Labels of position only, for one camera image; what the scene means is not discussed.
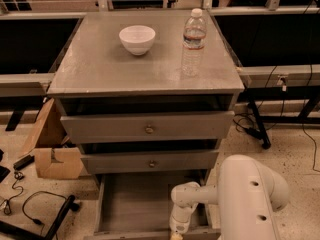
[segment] electrical outlet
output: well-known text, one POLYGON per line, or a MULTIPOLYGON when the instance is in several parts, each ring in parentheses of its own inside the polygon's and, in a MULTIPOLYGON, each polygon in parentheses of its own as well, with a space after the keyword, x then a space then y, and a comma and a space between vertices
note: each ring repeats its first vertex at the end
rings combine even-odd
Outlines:
POLYGON ((286 85, 286 78, 288 78, 289 74, 279 74, 277 85, 286 85))

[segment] cable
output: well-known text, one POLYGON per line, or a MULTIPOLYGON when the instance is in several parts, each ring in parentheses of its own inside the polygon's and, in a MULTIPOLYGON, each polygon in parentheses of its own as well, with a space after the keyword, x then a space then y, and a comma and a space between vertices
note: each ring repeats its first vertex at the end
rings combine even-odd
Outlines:
POLYGON ((44 229, 44 224, 42 224, 42 228, 41 228, 41 231, 40 231, 40 236, 42 236, 42 232, 43 232, 43 229, 44 229))
MULTIPOLYGON (((277 67, 278 67, 278 66, 275 66, 275 67, 271 70, 271 72, 270 72, 270 74, 269 74, 269 76, 268 76, 268 79, 267 79, 267 81, 266 81, 266 83, 265 83, 265 85, 264 85, 264 89, 267 88, 268 83, 269 83, 269 81, 270 81, 270 79, 271 79, 271 76, 273 75, 273 73, 274 73, 274 71, 277 69, 277 67)), ((264 102, 264 100, 262 100, 261 103, 257 106, 257 109, 259 109, 259 108, 261 107, 261 105, 263 104, 263 102, 264 102)), ((233 119, 233 122, 236 124, 236 130, 237 130, 238 132, 246 132, 246 133, 248 133, 248 130, 249 130, 250 128, 246 128, 246 127, 244 127, 244 126, 242 126, 242 125, 240 124, 240 122, 241 122, 242 120, 245 120, 245 119, 251 122, 251 124, 252 124, 252 127, 251 127, 251 128, 253 128, 253 129, 256 128, 256 127, 255 127, 255 122, 253 121, 253 119, 250 118, 250 116, 253 116, 253 113, 239 113, 239 114, 235 114, 235 117, 236 117, 236 116, 241 116, 241 117, 242 117, 242 118, 239 119, 238 121, 236 121, 235 119, 233 119)))
POLYGON ((249 53, 248 53, 248 58, 250 58, 251 56, 251 53, 252 53, 252 50, 253 50, 253 46, 255 45, 255 42, 256 42, 256 39, 258 37, 258 33, 260 32, 260 29, 261 29, 261 25, 262 25, 262 22, 264 20, 264 17, 261 17, 261 20, 259 21, 258 23, 258 27, 257 27, 257 30, 256 32, 254 33, 254 37, 253 37, 253 40, 251 42, 251 45, 250 45, 250 48, 249 48, 249 53))
MULTIPOLYGON (((281 112, 280 112, 280 117, 282 116, 283 114, 283 111, 284 111, 284 102, 285 102, 285 99, 282 100, 282 107, 281 107, 281 112)), ((269 131, 271 130, 274 126, 276 126, 277 123, 274 123, 272 126, 270 126, 268 129, 266 129, 266 131, 269 131)))
POLYGON ((20 195, 23 193, 23 191, 24 191, 24 189, 23 189, 22 186, 16 186, 16 184, 17 184, 20 180, 22 180, 22 179, 24 178, 23 173, 22 173, 22 172, 19 172, 19 171, 15 171, 15 172, 14 172, 14 178, 16 179, 16 181, 12 184, 12 187, 11 187, 11 188, 12 188, 13 190, 20 189, 20 193, 17 194, 17 195, 14 195, 14 196, 12 196, 12 197, 10 197, 9 199, 3 200, 3 202, 0 204, 0 207, 4 205, 3 212, 4 212, 5 215, 11 215, 11 214, 12 214, 11 207, 10 207, 10 202, 11 202, 11 200, 14 199, 14 198, 16 198, 16 197, 18 197, 18 196, 20 196, 20 195))
POLYGON ((305 14, 308 11, 309 7, 311 6, 312 2, 314 2, 314 1, 315 0, 310 0, 309 4, 307 5, 307 8, 304 10, 304 12, 302 14, 305 14))
POLYGON ((318 150, 318 146, 317 146, 317 142, 315 141, 314 138, 312 138, 305 130, 304 128, 304 124, 302 124, 302 130, 303 132, 305 133, 305 135, 307 135, 312 141, 313 141, 313 144, 314 144, 314 153, 313 153, 313 166, 312 166, 312 170, 316 171, 316 172, 320 172, 320 170, 317 170, 315 167, 316 167, 316 160, 317 160, 317 150, 318 150))
POLYGON ((38 192, 33 193, 31 196, 29 196, 29 197, 24 201, 24 203, 23 203, 23 205, 22 205, 22 212, 23 212, 23 214, 24 214, 27 218, 29 218, 30 220, 32 220, 32 221, 33 221, 35 224, 37 224, 37 225, 43 225, 42 221, 39 220, 39 219, 34 219, 34 218, 30 217, 30 216, 26 213, 26 211, 25 211, 25 206, 26 206, 27 203, 31 200, 31 198, 33 198, 33 197, 35 197, 35 196, 37 196, 37 195, 40 195, 40 194, 53 195, 53 196, 61 197, 61 198, 63 198, 64 200, 67 200, 67 198, 66 198, 65 196, 58 195, 58 194, 55 194, 55 193, 51 193, 51 192, 48 192, 48 191, 38 191, 38 192))

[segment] drawer handle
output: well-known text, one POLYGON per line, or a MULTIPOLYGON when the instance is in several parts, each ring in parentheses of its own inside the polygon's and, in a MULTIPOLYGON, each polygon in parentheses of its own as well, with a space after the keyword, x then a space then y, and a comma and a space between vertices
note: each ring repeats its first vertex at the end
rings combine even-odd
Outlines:
POLYGON ((148 125, 145 129, 146 133, 148 134, 152 134, 154 132, 154 129, 152 128, 151 125, 148 125))
POLYGON ((155 162, 155 161, 153 161, 153 160, 151 160, 151 161, 149 162, 149 167, 150 167, 150 168, 154 168, 154 167, 156 167, 156 165, 157 165, 157 162, 155 162))

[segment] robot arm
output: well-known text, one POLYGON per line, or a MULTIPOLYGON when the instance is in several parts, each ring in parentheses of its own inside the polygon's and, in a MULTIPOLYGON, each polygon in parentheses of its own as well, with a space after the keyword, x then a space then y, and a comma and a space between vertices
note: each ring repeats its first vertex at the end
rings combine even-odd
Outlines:
POLYGON ((272 215, 288 203, 289 187, 258 161, 234 155, 222 163, 217 187, 189 182, 176 186, 171 198, 172 232, 185 234, 198 203, 204 203, 219 205, 223 240, 279 240, 272 215))

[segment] bottle label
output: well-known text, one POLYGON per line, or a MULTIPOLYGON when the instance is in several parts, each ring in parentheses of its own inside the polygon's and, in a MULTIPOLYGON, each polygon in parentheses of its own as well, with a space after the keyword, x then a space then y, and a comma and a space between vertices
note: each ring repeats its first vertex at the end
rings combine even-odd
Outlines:
POLYGON ((186 29, 183 35, 183 43, 189 49, 201 49, 204 47, 205 32, 200 29, 186 29))

